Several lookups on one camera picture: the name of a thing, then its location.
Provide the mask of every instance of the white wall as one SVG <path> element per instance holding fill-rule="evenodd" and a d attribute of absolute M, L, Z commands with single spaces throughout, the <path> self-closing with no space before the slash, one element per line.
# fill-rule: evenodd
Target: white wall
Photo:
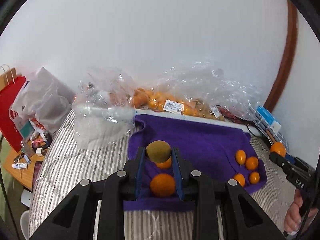
<path fill-rule="evenodd" d="M 292 69 L 273 115 L 289 142 L 290 154 L 316 167 L 320 147 L 320 43 L 299 13 Z"/>
<path fill-rule="evenodd" d="M 143 83 L 208 57 L 267 96 L 286 31 L 286 0 L 28 0 L 0 37 L 0 64 L 26 75 L 45 66 L 75 89 L 91 65 Z"/>

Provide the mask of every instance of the triangular cutout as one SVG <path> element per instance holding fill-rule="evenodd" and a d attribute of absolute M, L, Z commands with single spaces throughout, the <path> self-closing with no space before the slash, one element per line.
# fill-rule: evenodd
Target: triangular cutout
<path fill-rule="evenodd" d="M 74 213 L 78 204 L 79 196 L 74 195 L 70 201 L 60 210 L 60 212 L 54 217 L 52 222 L 56 225 L 70 228 L 73 220 Z"/>
<path fill-rule="evenodd" d="M 256 225 L 262 224 L 262 218 L 254 210 L 254 208 L 248 203 L 248 201 L 242 196 L 238 196 L 242 214 L 244 217 L 244 223 L 247 227 L 251 228 Z"/>

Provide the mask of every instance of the brown wooden trim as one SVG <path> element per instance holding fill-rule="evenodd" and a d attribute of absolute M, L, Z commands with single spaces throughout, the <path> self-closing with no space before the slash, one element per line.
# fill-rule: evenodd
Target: brown wooden trim
<path fill-rule="evenodd" d="M 264 104 L 264 107 L 272 112 L 278 102 L 285 84 L 288 80 L 289 73 L 291 70 L 296 45 L 297 45 L 297 35 L 298 35 L 298 13 L 297 8 L 288 1 L 288 31 L 287 40 L 284 47 L 284 52 L 282 55 L 282 60 L 279 66 L 278 75 L 275 82 L 273 83 L 270 94 Z"/>

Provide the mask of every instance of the green floor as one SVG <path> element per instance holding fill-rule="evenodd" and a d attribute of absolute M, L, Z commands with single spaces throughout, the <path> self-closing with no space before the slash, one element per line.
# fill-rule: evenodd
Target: green floor
<path fill-rule="evenodd" d="M 18 227 L 20 239 L 23 240 L 24 236 L 20 228 L 20 216 L 25 210 L 27 210 L 27 207 L 20 202 L 23 186 L 17 180 L 15 180 L 2 166 L 2 163 L 4 163 L 10 150 L 11 150 L 11 147 L 9 143 L 5 140 L 5 138 L 3 138 L 2 143 L 0 145 L 1 173 L 4 181 L 4 186 L 8 195 L 9 203 L 12 209 L 12 213 Z M 10 218 L 9 210 L 5 204 L 4 196 L 1 188 L 0 188 L 0 216 L 9 227 L 10 231 L 13 234 L 15 234 L 13 223 Z"/>

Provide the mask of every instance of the barcode label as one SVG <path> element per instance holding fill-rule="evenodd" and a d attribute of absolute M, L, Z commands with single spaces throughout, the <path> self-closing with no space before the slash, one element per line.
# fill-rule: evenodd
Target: barcode label
<path fill-rule="evenodd" d="M 216 118 L 219 118 L 219 116 L 221 115 L 219 109 L 218 109 L 216 106 L 210 107 L 210 109 L 211 109 L 211 111 L 213 112 L 214 116 L 215 116 Z"/>
<path fill-rule="evenodd" d="M 183 104 L 173 102 L 170 100 L 166 100 L 164 107 L 163 107 L 164 111 L 168 111 L 168 112 L 174 113 L 174 114 L 181 114 L 182 109 L 183 109 Z"/>

